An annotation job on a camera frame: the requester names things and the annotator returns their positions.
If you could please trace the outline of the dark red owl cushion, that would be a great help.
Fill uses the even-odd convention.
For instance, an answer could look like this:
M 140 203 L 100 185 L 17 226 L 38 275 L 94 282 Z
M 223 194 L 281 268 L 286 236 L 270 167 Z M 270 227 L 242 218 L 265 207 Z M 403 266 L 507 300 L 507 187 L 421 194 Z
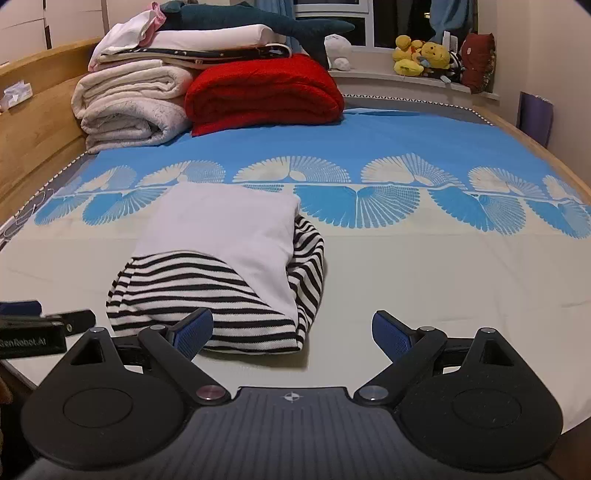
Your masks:
M 496 42 L 492 33 L 470 33 L 461 48 L 462 84 L 472 94 L 484 92 L 496 68 Z

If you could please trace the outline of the tissue pack on headboard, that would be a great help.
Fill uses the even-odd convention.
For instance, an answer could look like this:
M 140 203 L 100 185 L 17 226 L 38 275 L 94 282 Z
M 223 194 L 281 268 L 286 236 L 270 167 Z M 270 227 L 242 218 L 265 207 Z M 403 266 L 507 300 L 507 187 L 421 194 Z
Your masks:
M 1 111 L 8 111 L 14 106 L 30 99 L 32 96 L 33 89 L 31 84 L 20 80 L 3 91 L 3 96 L 0 101 Z

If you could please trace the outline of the white folded quilt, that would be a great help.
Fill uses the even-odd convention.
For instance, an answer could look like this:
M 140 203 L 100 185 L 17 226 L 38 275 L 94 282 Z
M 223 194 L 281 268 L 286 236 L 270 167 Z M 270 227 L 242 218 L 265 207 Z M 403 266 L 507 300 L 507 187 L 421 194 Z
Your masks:
M 164 144 L 186 132 L 184 95 L 188 70 L 160 60 L 141 60 L 82 77 L 71 109 L 86 134 L 86 151 Z

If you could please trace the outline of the purple bag by wall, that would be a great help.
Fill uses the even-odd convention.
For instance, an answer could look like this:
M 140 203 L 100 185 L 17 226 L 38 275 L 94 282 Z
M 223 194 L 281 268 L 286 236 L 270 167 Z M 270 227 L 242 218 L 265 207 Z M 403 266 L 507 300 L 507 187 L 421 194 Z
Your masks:
M 554 105 L 545 98 L 520 93 L 516 126 L 537 143 L 547 148 L 554 120 Z

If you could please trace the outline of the dark teal shark plush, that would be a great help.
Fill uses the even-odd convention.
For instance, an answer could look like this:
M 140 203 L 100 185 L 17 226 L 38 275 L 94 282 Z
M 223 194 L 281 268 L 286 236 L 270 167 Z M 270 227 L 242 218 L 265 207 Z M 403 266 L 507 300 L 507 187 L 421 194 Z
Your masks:
M 274 33 L 297 40 L 312 59 L 329 69 L 325 37 L 355 29 L 339 19 L 294 19 L 240 2 L 232 6 L 169 1 L 159 5 L 165 16 L 162 30 L 217 30 L 249 25 L 265 25 Z

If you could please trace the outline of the white window sill ledge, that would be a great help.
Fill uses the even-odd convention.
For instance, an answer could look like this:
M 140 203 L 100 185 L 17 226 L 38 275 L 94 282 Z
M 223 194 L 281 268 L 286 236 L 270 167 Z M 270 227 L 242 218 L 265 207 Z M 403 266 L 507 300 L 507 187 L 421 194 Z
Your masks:
M 500 105 L 500 97 L 495 93 L 473 95 L 462 84 L 446 84 L 440 79 L 394 73 L 390 49 L 353 47 L 349 63 L 352 65 L 349 71 L 331 71 L 343 94 L 425 100 L 463 107 Z

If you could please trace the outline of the wooden bed frame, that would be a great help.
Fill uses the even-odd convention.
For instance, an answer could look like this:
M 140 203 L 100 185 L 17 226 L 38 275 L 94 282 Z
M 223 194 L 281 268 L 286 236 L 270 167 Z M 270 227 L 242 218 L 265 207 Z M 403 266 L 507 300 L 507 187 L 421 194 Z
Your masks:
M 6 221 L 85 150 L 71 96 L 96 39 L 52 48 L 1 69 L 3 89 L 22 80 L 33 96 L 1 114 L 1 220 Z

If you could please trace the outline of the white plush toy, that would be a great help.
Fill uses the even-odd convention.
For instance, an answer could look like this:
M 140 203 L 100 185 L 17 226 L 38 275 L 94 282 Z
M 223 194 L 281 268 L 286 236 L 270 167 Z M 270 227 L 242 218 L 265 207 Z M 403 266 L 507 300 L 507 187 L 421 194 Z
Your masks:
M 325 37 L 325 51 L 329 60 L 329 69 L 349 71 L 352 69 L 349 56 L 352 54 L 352 44 L 341 35 L 332 34 Z

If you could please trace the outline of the blue patterned bed sheet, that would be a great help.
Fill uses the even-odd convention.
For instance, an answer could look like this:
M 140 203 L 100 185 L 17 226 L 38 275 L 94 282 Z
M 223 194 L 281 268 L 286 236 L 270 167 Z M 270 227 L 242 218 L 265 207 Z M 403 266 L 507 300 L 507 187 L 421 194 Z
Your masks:
M 539 155 L 481 122 L 349 111 L 334 125 L 185 135 L 100 153 L 1 252 L 1 297 L 45 313 L 107 293 L 167 191 L 207 181 L 297 195 L 325 240 L 321 308 L 301 353 L 211 353 L 240 386 L 356 389 L 387 365 L 378 310 L 454 337 L 493 327 L 558 400 L 590 415 L 590 205 Z

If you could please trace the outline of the red folded sweater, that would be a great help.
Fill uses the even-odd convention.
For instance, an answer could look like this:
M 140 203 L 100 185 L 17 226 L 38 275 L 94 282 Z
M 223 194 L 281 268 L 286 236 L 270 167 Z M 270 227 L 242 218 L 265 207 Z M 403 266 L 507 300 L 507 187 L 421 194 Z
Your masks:
M 304 54 L 208 68 L 184 97 L 193 136 L 258 125 L 329 124 L 344 109 L 335 80 Z

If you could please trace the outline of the yellow plush toys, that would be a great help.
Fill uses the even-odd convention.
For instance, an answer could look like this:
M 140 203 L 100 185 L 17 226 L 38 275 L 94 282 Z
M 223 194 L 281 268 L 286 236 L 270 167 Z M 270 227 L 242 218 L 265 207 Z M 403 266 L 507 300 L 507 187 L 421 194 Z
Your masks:
M 393 61 L 394 73 L 405 77 L 444 74 L 452 67 L 452 56 L 444 45 L 408 35 L 397 37 Z

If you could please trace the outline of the black white striped garment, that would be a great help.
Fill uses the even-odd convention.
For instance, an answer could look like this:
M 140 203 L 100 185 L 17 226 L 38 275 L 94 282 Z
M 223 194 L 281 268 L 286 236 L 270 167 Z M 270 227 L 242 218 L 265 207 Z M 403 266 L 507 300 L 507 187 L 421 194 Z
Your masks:
M 301 351 L 325 283 L 325 240 L 297 196 L 179 183 L 156 203 L 113 280 L 106 315 L 118 335 L 211 311 L 208 350 Z

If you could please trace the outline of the folded white clothes stack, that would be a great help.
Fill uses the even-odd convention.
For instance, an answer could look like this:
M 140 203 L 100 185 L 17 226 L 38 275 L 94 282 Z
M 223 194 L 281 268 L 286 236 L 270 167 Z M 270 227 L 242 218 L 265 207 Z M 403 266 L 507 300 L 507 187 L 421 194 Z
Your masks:
M 263 24 L 214 30 L 164 30 L 163 24 L 164 14 L 155 3 L 126 22 L 115 24 L 94 48 L 88 71 L 97 71 L 102 63 L 117 62 L 115 55 L 137 48 L 206 53 L 262 48 L 277 57 L 293 55 L 290 47 L 276 43 L 276 33 Z

